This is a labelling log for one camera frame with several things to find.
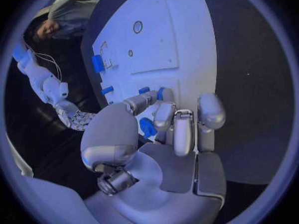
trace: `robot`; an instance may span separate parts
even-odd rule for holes
[[[60,120],[68,128],[84,131],[82,161],[92,172],[103,173],[97,181],[101,196],[120,214],[135,223],[168,223],[165,214],[171,212],[176,223],[188,223],[199,220],[209,207],[211,214],[202,220],[209,222],[223,207],[225,176],[213,151],[214,130],[223,126],[226,115],[214,93],[198,97],[196,124],[192,110],[177,107],[170,88],[142,89],[139,95],[111,104],[97,114],[87,113],[67,100],[67,83],[39,66],[23,40],[13,57],[34,92],[53,106]],[[157,100],[161,103],[153,122],[140,120],[145,137],[155,135],[155,140],[138,148],[135,116]]]

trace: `cable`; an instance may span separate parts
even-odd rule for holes
[[[47,55],[47,54],[43,54],[43,53],[36,53],[36,52],[35,52],[35,51],[34,51],[34,50],[33,50],[33,49],[32,49],[26,42],[25,42],[25,45],[32,51],[32,53],[33,53],[34,55],[36,55],[36,56],[39,57],[40,59],[53,63],[53,64],[55,65],[55,67],[56,67],[57,78],[58,78],[60,81],[62,81],[62,72],[61,72],[61,69],[60,69],[59,65],[56,63],[55,59],[54,59],[52,56]],[[46,58],[44,58],[44,57],[42,57],[42,56],[49,57],[49,58],[51,58],[51,60],[48,60],[48,59],[46,59]]]

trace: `man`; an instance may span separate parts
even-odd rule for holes
[[[69,39],[81,36],[99,0],[58,0],[52,6],[48,19],[34,30],[33,40],[50,38]]]

